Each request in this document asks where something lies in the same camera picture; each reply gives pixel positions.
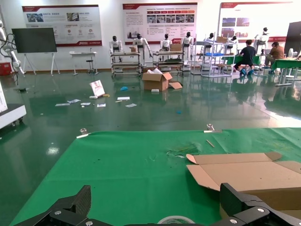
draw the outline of easel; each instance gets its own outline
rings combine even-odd
[[[50,74],[51,74],[51,76],[53,76],[53,64],[55,64],[55,66],[56,66],[56,68],[57,68],[57,72],[58,72],[59,74],[61,74],[61,73],[60,73],[60,69],[58,69],[57,64],[56,64],[56,61],[55,61],[55,53],[51,53],[51,54],[52,54],[52,64],[51,64],[51,73],[50,73]],[[31,63],[30,60],[28,59],[26,53],[24,53],[24,64],[23,64],[23,69],[25,70],[26,60],[28,61],[30,68],[33,70],[33,73],[36,75],[37,73],[36,73],[36,71],[34,70],[34,68],[33,68],[33,66],[32,66],[32,63]]]

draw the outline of white table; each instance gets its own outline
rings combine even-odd
[[[96,66],[96,54],[97,54],[97,52],[87,52],[87,53],[70,52],[69,54],[71,55],[72,61],[73,61],[73,69],[74,69],[74,74],[73,75],[77,75],[78,74],[78,73],[76,73],[76,70],[75,70],[75,63],[74,63],[74,58],[75,57],[94,57],[95,66]]]

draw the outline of blue object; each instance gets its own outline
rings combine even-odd
[[[252,69],[252,70],[250,70],[249,72],[248,72],[248,75],[250,76],[250,75],[252,75],[254,73],[254,70]]]
[[[221,57],[223,55],[224,55],[223,53],[213,53],[214,57]],[[205,56],[211,56],[211,53],[205,53]]]
[[[240,70],[240,73],[242,73],[243,75],[246,75],[245,69],[241,69],[241,70]]]

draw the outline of black robotic claw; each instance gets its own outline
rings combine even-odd
[[[227,183],[221,184],[220,202],[230,217],[211,226],[300,226],[301,220],[272,209],[257,196],[237,192]],[[91,209],[91,187],[85,185],[74,196],[57,200],[47,211],[15,226],[111,226],[87,217]],[[183,226],[201,226],[182,224]]]

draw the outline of person in brown shirt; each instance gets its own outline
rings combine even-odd
[[[272,66],[275,60],[284,59],[284,48],[279,45],[279,42],[273,42],[272,47],[270,53],[265,57],[264,64],[266,67],[269,66],[269,62],[271,62]]]

